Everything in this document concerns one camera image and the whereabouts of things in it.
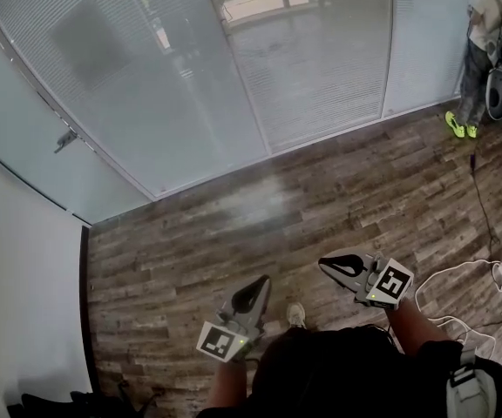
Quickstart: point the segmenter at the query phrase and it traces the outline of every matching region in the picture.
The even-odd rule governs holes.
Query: forearm
[[[407,299],[403,300],[398,310],[385,311],[390,326],[407,355],[415,356],[425,342],[451,340],[441,328],[431,323]]]
[[[247,398],[245,362],[221,363],[216,368],[213,386],[208,394],[207,408],[233,408]]]

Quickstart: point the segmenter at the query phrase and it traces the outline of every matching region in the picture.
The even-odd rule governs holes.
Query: jeans
[[[487,52],[471,40],[465,55],[465,73],[460,88],[460,106],[456,116],[457,124],[477,127],[485,113],[485,92],[487,76],[493,68]]]

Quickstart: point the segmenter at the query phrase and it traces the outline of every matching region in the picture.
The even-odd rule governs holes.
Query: white cable
[[[414,301],[416,302],[416,307],[417,309],[421,312],[422,309],[420,308],[419,306],[419,302],[417,301],[417,295],[419,293],[419,291],[431,280],[433,279],[433,277],[435,276],[438,276],[439,274],[442,274],[442,273],[447,273],[449,271],[452,271],[454,269],[458,269],[460,268],[461,266],[463,265],[466,265],[468,263],[472,263],[472,264],[478,264],[478,263],[482,263],[482,262],[485,262],[487,263],[488,265],[493,265],[492,267],[492,278],[493,278],[493,282],[495,283],[495,287],[497,288],[497,290],[502,293],[502,285],[499,286],[499,283],[497,282],[497,278],[496,278],[496,275],[495,273],[499,271],[499,268],[501,267],[502,265],[502,262],[501,261],[498,261],[498,260],[494,260],[494,261],[489,261],[489,260],[485,260],[485,259],[479,259],[479,260],[474,260],[474,261],[465,261],[464,263],[461,263],[460,265],[457,265],[457,266],[453,266],[451,268],[446,268],[446,269],[442,269],[441,271],[437,271],[436,273],[432,274],[431,276],[429,276],[425,281],[424,283],[422,283],[416,290],[416,292],[414,293]],[[493,357],[493,353],[495,352],[495,347],[497,345],[497,340],[489,335],[489,334],[485,334],[485,333],[480,333],[476,330],[474,330],[473,328],[471,328],[468,324],[466,324],[463,320],[459,319],[458,317],[455,317],[455,316],[450,316],[450,315],[446,315],[446,316],[443,316],[443,317],[435,317],[435,318],[427,318],[429,319],[431,322],[441,322],[442,320],[444,320],[444,322],[442,323],[439,323],[437,324],[438,327],[443,327],[444,325],[450,323],[450,322],[453,322],[453,321],[456,321],[457,323],[459,323],[465,330],[465,332],[463,334],[466,334],[466,339],[459,339],[458,341],[464,345],[466,343],[466,341],[468,340],[468,333],[469,332],[473,332],[475,334],[478,334],[480,336],[484,336],[486,338],[489,338],[493,341],[493,347],[492,347],[492,351],[489,355],[489,358],[488,359],[491,359]]]

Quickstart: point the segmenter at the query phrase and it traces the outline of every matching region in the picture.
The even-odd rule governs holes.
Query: person in black clothing
[[[256,416],[446,417],[446,383],[462,345],[409,301],[386,311],[404,351],[375,326],[314,333],[301,304],[288,308],[289,330],[262,356],[247,398],[245,361],[221,363],[199,418]],[[476,358],[495,382],[502,415],[502,366]]]

